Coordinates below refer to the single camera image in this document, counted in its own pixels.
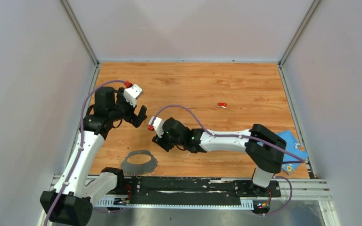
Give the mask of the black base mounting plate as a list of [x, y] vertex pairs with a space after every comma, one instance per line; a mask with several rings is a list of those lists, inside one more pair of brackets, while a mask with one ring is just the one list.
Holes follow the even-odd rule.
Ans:
[[252, 202], [268, 202], [281, 196], [276, 180], [270, 182], [270, 196], [247, 193], [250, 179], [131, 177], [122, 188], [116, 188], [98, 202], [102, 207], [220, 207], [253, 208]]

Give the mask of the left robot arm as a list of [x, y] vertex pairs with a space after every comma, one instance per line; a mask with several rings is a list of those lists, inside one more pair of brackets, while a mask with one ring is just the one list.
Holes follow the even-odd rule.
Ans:
[[106, 167], [88, 185], [86, 180], [97, 152], [104, 144], [114, 122], [127, 122], [138, 128], [147, 118], [146, 107], [136, 114], [137, 100], [143, 89], [137, 84], [125, 88], [100, 87], [93, 90], [94, 103], [81, 114], [80, 133], [69, 162], [51, 191], [44, 191], [40, 203], [49, 222], [71, 226], [88, 224], [95, 205], [110, 191], [131, 195], [123, 170]]

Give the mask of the aluminium rail base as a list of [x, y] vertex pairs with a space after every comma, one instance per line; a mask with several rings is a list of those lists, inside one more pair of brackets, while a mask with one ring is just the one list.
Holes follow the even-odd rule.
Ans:
[[114, 213], [126, 208], [245, 210], [267, 217], [286, 213], [293, 204], [316, 202], [327, 226], [340, 224], [324, 180], [276, 177], [265, 187], [250, 178], [126, 177], [103, 172], [99, 176], [55, 178], [40, 203], [53, 222], [85, 226], [93, 210]]

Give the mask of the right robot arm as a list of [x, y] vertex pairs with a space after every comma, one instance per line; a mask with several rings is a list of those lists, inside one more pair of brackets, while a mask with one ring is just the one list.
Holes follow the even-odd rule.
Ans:
[[156, 135], [152, 141], [165, 151], [174, 147], [190, 153], [233, 151], [247, 154], [256, 164], [247, 193], [256, 197], [270, 196], [270, 180], [280, 173], [286, 141], [261, 124], [251, 129], [221, 132], [189, 129], [180, 121], [151, 117], [148, 130]]

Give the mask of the blue cloth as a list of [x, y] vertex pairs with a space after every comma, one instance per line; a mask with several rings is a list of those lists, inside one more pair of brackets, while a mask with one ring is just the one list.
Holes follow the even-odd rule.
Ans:
[[[285, 150], [289, 153], [292, 153], [299, 158], [306, 160], [309, 156], [305, 148], [300, 144], [298, 139], [295, 138], [291, 130], [285, 130], [277, 133], [279, 137], [284, 139], [287, 143]], [[282, 170], [285, 171], [288, 175], [291, 175], [299, 166], [299, 163], [288, 163], [282, 165]]]

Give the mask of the red-headed key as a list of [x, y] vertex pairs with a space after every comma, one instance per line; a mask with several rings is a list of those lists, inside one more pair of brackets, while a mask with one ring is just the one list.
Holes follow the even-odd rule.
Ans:
[[218, 102], [216, 105], [217, 105], [217, 107], [220, 107], [220, 108], [224, 108], [224, 109], [227, 108], [227, 104], [225, 102]]

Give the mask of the metal key organizer plate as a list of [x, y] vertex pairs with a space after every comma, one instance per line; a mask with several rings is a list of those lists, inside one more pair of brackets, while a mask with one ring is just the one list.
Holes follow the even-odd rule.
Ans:
[[126, 175], [141, 176], [153, 173], [158, 166], [158, 160], [148, 150], [129, 152], [122, 161], [120, 168]]

